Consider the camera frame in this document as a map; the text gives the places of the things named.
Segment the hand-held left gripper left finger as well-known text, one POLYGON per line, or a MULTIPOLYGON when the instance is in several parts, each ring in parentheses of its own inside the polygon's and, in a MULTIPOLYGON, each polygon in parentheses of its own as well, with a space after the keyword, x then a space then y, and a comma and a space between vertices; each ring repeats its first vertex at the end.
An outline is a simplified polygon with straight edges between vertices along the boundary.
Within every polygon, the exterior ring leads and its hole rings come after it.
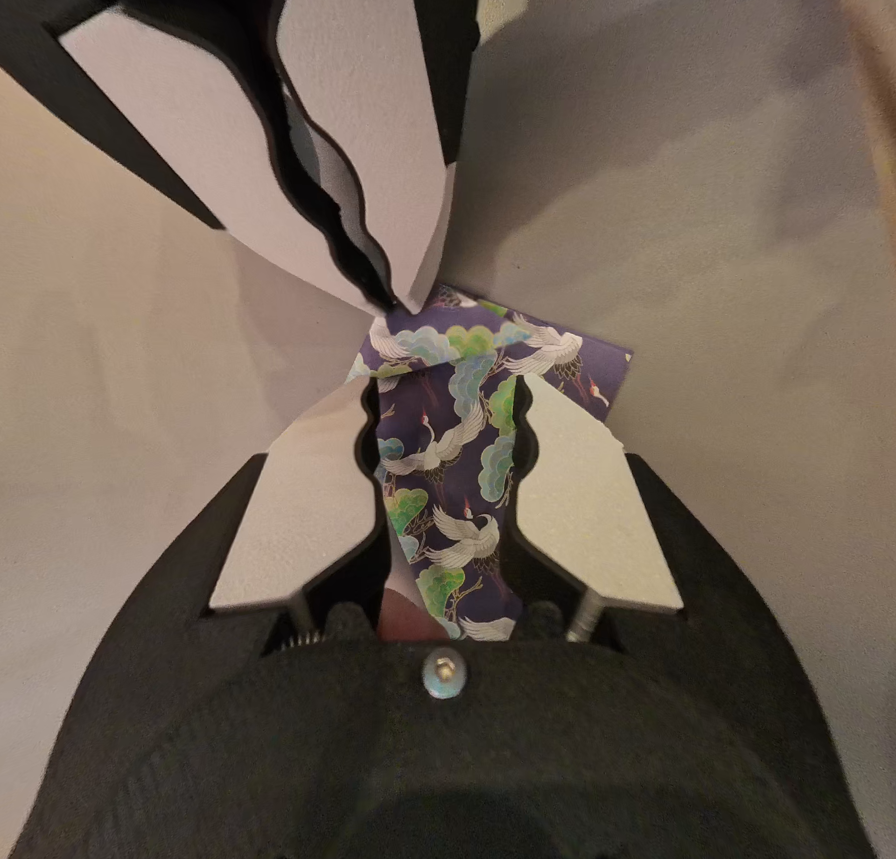
POLYGON ((357 377, 275 439, 209 599, 216 613, 285 610, 301 632, 360 606, 376 626, 391 570, 375 381, 357 377))

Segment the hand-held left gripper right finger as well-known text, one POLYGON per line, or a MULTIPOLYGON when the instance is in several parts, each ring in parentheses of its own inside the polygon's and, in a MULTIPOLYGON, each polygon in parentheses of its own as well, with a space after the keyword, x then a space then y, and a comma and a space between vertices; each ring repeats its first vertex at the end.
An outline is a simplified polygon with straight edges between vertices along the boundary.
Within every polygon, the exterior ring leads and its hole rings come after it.
POLYGON ((607 609, 685 607, 623 444, 536 374, 518 378, 504 579, 526 609, 552 604, 567 641, 607 609))

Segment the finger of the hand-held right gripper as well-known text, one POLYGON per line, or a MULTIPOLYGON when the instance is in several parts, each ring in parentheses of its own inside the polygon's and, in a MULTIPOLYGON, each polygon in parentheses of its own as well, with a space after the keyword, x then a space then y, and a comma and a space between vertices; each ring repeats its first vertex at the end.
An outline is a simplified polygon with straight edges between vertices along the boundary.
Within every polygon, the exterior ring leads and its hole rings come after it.
POLYGON ((59 43, 234 239, 354 307, 394 305, 335 202, 293 154, 286 115, 265 111, 230 59, 120 7, 59 43))
POLYGON ((418 314, 454 198, 415 0, 276 0, 273 40, 309 123, 346 159, 392 295, 418 314))

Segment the purple crane-patterned origami paper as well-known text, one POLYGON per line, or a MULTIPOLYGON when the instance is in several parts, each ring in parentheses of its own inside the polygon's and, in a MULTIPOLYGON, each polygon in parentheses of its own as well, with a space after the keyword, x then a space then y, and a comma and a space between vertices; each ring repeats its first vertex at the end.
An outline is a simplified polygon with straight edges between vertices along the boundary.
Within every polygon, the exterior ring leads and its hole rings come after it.
POLYGON ((604 422, 630 349, 437 284, 376 317, 347 381, 376 381, 375 476, 423 604, 454 640, 506 641, 520 600, 499 572, 513 484, 514 388, 535 374, 604 422))

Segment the beige cloth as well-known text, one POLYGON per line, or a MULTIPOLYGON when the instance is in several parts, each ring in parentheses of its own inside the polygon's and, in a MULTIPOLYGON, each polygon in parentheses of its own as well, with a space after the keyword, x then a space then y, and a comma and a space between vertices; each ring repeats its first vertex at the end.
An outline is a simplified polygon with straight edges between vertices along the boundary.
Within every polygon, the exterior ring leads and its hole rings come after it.
POLYGON ((881 196, 895 243, 895 0, 840 0, 857 75, 881 196))

